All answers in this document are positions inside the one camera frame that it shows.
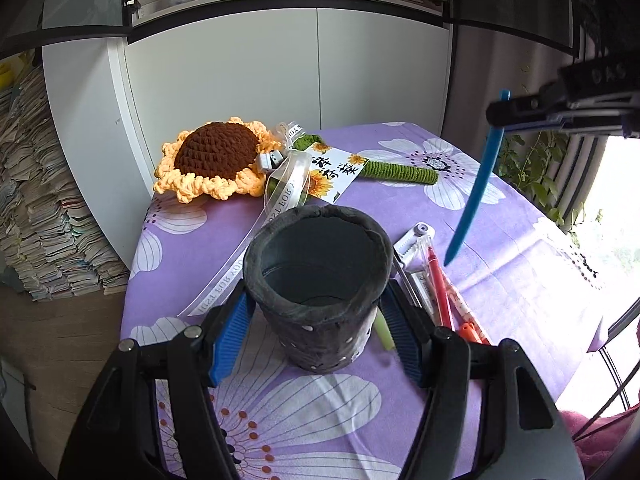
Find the brown sunflower center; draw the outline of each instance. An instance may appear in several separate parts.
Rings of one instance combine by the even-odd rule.
[[[205,124],[186,138],[174,166],[182,174],[233,180],[238,171],[255,161],[257,145],[257,137],[243,124]]]

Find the purple tablecloth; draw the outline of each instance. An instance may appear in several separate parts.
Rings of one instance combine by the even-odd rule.
[[[321,134],[348,152],[440,172],[436,186],[356,179],[338,203],[375,218],[392,241],[418,221],[429,223],[443,258],[478,163],[410,123]],[[132,266],[122,337],[151,344],[199,322],[177,314],[228,259],[261,208],[262,199],[247,196],[226,202],[200,197],[189,205],[168,194],[156,196]],[[567,237],[494,176],[466,244],[446,271],[489,336],[519,341],[557,398],[602,318],[598,280]],[[424,407],[395,351],[384,351],[375,333],[353,364],[316,376],[286,362],[259,312],[236,370],[211,393],[247,479],[393,480]],[[479,405],[480,392],[472,384],[456,474],[472,466]],[[158,410],[168,468],[182,473],[164,383],[158,385]]]

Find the crocheted sunflower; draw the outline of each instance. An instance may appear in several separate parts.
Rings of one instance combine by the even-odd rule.
[[[154,191],[175,191],[182,203],[201,194],[226,200],[233,193],[260,196],[265,176],[255,156],[279,150],[281,144],[259,121],[231,117],[226,123],[206,123],[178,134],[162,145],[164,157],[156,168]]]

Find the dark gray cup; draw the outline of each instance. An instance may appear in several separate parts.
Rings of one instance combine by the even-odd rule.
[[[363,212],[308,205],[258,232],[242,272],[290,360],[326,373],[362,352],[392,255],[382,227]]]

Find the red pen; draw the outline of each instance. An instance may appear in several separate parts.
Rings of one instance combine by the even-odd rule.
[[[429,245],[428,251],[428,263],[429,272],[431,274],[431,283],[436,291],[436,302],[438,303],[438,314],[440,314],[440,324],[453,330],[453,319],[451,317],[451,307],[449,305],[449,296],[447,295],[447,287],[444,283],[444,277],[442,275],[442,269],[438,263],[438,257],[436,256],[433,247]]]

